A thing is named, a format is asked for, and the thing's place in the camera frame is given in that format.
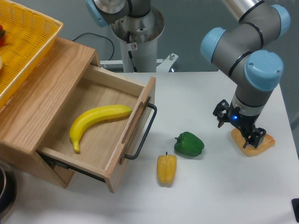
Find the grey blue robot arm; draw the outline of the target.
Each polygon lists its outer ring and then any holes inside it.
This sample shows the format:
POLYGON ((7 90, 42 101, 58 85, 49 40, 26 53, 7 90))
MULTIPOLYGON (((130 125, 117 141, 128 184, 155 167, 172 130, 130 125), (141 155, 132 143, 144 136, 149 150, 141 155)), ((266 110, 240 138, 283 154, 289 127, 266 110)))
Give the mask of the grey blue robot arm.
POLYGON ((230 123, 237 128, 244 144, 254 148, 263 142, 266 131, 255 123, 284 72, 282 59, 265 46, 287 32, 291 18, 281 5, 265 0, 222 0, 238 26, 231 31, 210 30, 200 51, 229 79, 236 83, 231 102, 220 101, 213 115, 219 126, 230 123))

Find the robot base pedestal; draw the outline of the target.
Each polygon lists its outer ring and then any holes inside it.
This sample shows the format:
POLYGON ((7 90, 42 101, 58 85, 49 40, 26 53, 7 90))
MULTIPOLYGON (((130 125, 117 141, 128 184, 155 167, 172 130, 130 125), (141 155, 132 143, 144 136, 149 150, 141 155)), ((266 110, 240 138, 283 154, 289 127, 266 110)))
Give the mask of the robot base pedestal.
POLYGON ((111 29, 119 40, 125 73, 156 71, 158 38, 164 29, 159 10, 152 7, 140 18, 125 16, 112 23, 111 29))

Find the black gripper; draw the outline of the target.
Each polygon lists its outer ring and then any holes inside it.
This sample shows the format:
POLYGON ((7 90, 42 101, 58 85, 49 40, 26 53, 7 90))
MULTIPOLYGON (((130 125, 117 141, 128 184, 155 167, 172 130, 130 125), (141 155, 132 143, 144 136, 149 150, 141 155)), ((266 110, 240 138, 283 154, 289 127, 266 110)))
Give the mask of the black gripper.
POLYGON ((230 123, 235 128, 237 128, 245 142, 243 144, 243 149, 248 145, 258 148, 258 146, 263 142, 266 135, 266 130, 263 128, 256 128, 254 126, 257 115, 243 115, 241 114, 240 107, 234 108, 233 105, 229 105, 228 102, 223 99, 217 105, 213 111, 213 115, 217 118, 218 127, 222 127, 223 124, 230 123))

